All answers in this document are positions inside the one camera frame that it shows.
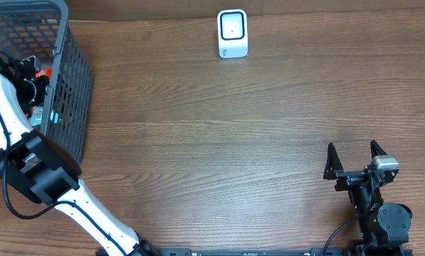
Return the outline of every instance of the plastic basket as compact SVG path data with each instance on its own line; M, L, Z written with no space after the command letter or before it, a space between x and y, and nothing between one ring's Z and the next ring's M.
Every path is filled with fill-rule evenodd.
M35 55L52 67L40 132L83 158L93 73L68 27L62 0L0 0L0 50L15 57Z

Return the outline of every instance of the dark blue border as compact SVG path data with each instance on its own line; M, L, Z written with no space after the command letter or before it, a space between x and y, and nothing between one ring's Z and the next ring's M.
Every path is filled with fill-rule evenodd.
M224 38L224 26L223 26L224 23L222 22L222 18L226 14L240 14L242 16L242 37L240 37L240 38L227 38L227 39ZM228 41L228 40L239 40L239 39L242 39L245 35L246 35L246 27L244 26L243 14L240 11L233 11L233 12L230 12L230 13L222 13L220 15L220 36L221 36L221 39L226 40L226 41Z

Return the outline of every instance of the wooden surface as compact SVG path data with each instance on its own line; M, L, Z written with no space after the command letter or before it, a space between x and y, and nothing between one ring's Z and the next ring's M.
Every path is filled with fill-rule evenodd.
M425 8L425 0L65 0L70 18L86 21L141 21L211 18L224 9L248 15Z
M408 246L425 255L425 9L259 16L248 29L249 56L222 60L214 18L74 25L95 71L92 192L160 247L318 247L352 217L322 179L327 144L353 170L376 139L401 164L382 195L413 210ZM0 184L0 255L97 248L59 212L11 216Z

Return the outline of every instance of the gray basket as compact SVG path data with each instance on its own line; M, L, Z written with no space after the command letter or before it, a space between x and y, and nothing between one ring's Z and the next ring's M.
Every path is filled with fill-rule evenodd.
M0 0L0 50L19 59L36 55L43 66L52 65L40 132L80 162L93 74L68 27L65 2Z

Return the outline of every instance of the cable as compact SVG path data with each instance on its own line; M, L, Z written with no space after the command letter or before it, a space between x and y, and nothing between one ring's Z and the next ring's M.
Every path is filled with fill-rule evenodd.
M3 117L1 116L0 113L0 124L2 129L4 130L4 134L6 137L6 149L5 149L5 162L4 162L4 172L2 174L2 186L3 186L3 191L4 191L4 200L5 200L5 204L6 207L10 210L11 213L13 213L13 215L15 215L18 218L24 219L24 220L31 220L34 218L38 218L40 216L42 216L43 214L47 213L49 210L51 210L52 208L60 205L60 204L68 204L71 207L76 208L77 210L79 210L80 213L82 213L84 215L84 217L86 217L90 223L92 223L92 225L94 227L96 227L101 233L102 235L104 235L109 241L111 241L115 247L117 247L119 249L119 251L122 253L122 255L127 256L127 253L122 249L122 247L110 236L108 235L81 207L79 207L78 205L76 205L75 203L72 203L70 201L56 201L55 203L52 203L51 205L49 205L48 207L46 207L44 210L40 211L37 214L34 215L22 215L20 213L18 213L18 211L12 206L9 196L8 196L8 183L7 183L7 173L8 173L8 161L9 161L9 153L11 151L11 140L10 140L10 134L8 132L8 129L6 128L5 122Z
M336 236L336 234L340 233L340 231L342 231L344 228L353 224L356 220L359 220L361 217L365 216L366 214L368 214L371 211L372 207L374 206L374 202L375 202L373 174L374 174L374 171L370 170L370 172L368 173L368 177L367 177L370 180L369 184L370 184L370 191L371 191L369 208L364 213L358 214L356 217L354 217L353 219L351 219L347 223L341 225L338 229L336 229L334 231L334 233L327 239L325 246L323 247L323 256L327 256L327 248L329 247L329 244L331 243L332 239Z

